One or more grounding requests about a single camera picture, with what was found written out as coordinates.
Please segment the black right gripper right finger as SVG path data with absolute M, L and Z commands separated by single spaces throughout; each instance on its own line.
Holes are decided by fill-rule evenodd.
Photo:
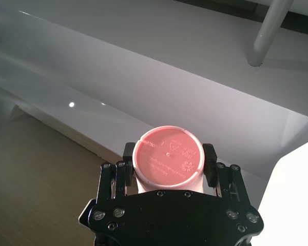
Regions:
M 213 145 L 204 143 L 204 169 L 208 186 L 216 196 L 204 195 L 208 209 L 252 209 L 247 190 L 238 165 L 226 166 L 218 162 Z

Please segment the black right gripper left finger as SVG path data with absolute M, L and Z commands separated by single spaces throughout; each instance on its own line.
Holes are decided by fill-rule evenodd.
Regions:
M 105 162 L 101 165 L 96 203 L 126 196 L 127 188 L 132 185 L 134 176 L 132 161 L 134 148 L 134 142 L 127 142 L 122 160 L 116 162 L 116 164 Z

